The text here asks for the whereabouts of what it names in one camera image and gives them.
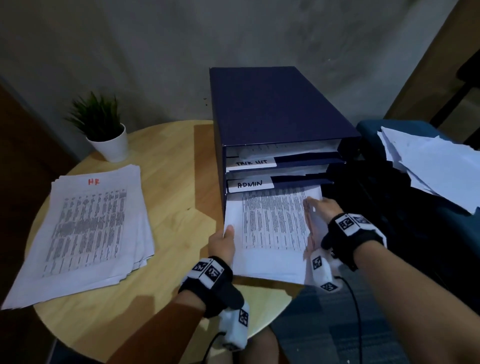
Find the wooden door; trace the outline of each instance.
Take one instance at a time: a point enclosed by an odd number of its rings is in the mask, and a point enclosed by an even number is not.
[[[40,124],[0,86],[0,301],[24,260],[25,243],[50,184],[75,165]],[[44,363],[53,337],[32,307],[0,311],[0,358]]]

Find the white label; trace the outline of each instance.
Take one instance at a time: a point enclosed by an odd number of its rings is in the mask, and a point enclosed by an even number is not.
[[[258,168],[276,167],[274,158],[262,158],[256,160],[242,160],[240,158],[227,158],[226,172],[232,170],[254,170]]]
[[[256,190],[268,190],[274,188],[272,179],[268,176],[259,178],[246,178],[244,180],[229,180],[228,192],[244,192],[244,191],[256,191]]]

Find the wrist strap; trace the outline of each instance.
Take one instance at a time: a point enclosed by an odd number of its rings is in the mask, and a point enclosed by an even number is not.
[[[328,224],[328,233],[322,241],[322,248],[333,248],[333,254],[355,271],[358,267],[353,260],[353,252],[369,240],[387,246],[385,235],[365,217],[342,213]]]
[[[179,293],[183,290],[195,293],[205,303],[204,317],[211,318],[226,308],[239,310],[243,307],[243,296],[232,280],[232,269],[222,259],[217,256],[202,258],[183,279]]]

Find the gray wall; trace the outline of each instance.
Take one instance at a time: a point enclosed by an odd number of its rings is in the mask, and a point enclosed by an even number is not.
[[[0,76],[83,158],[73,97],[115,93],[128,131],[210,119],[213,66],[295,65],[352,123],[381,118],[456,0],[2,3]]]

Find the black cable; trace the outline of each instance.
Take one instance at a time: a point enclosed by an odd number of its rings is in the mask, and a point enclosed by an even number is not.
[[[208,348],[207,348],[207,351],[206,351],[206,353],[205,353],[205,355],[204,355],[204,358],[202,359],[202,364],[206,364],[206,362],[207,362],[207,357],[208,357],[208,353],[210,352],[210,349],[212,348],[212,345],[213,345],[213,343],[215,342],[215,340],[216,340],[219,336],[222,336],[222,335],[225,335],[225,334],[226,334],[226,332],[220,331],[220,332],[216,333],[215,336],[213,336],[212,341],[210,342],[210,344],[208,344]]]
[[[350,285],[348,284],[347,280],[343,277],[340,277],[340,276],[334,276],[334,278],[341,279],[342,281],[344,281],[345,284],[347,285],[348,289],[350,290],[350,293],[352,294],[353,302],[355,304],[355,310],[357,310],[357,320],[358,320],[358,323],[359,323],[359,363],[362,364],[363,363],[363,350],[362,350],[362,342],[361,342],[361,318],[360,318],[359,304],[358,304],[357,299],[355,298],[355,295],[353,294],[353,290],[350,287]]]

